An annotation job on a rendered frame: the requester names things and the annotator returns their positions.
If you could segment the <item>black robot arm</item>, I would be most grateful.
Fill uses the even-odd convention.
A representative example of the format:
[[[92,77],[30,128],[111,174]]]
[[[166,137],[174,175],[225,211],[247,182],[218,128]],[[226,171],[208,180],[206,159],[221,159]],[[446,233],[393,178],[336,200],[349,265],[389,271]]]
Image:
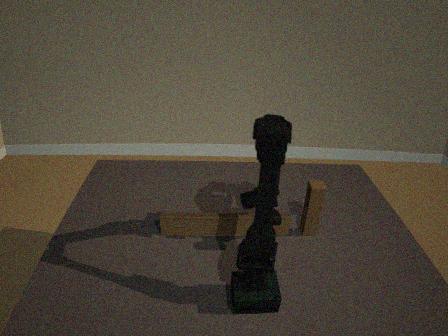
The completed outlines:
[[[280,115],[257,118],[253,127],[261,168],[258,190],[240,195],[244,209],[255,207],[254,223],[238,245],[236,259],[238,270],[244,270],[244,275],[240,275],[243,292],[269,290],[266,276],[274,272],[278,246],[276,231],[271,224],[275,192],[279,187],[280,168],[285,164],[287,145],[292,139],[292,123]]]

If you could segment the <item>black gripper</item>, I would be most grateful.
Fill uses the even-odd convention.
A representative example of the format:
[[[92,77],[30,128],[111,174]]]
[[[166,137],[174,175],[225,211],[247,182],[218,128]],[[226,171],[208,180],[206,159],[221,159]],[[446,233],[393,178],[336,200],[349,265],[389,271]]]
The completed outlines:
[[[274,207],[278,206],[277,196],[280,194],[280,191],[279,191],[278,188],[276,189],[276,192],[275,192]],[[278,211],[276,211],[276,209],[274,209],[273,210],[273,217],[271,219],[271,224],[272,224],[272,226],[280,226],[281,223],[282,223],[281,215],[280,215],[280,213]]]

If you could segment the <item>brown wooden post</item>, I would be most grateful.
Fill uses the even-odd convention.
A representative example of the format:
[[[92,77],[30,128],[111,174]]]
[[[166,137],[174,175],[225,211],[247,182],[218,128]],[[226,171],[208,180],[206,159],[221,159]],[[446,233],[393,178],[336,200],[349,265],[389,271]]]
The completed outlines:
[[[308,180],[302,220],[299,226],[302,236],[316,235],[326,189],[322,180]]]

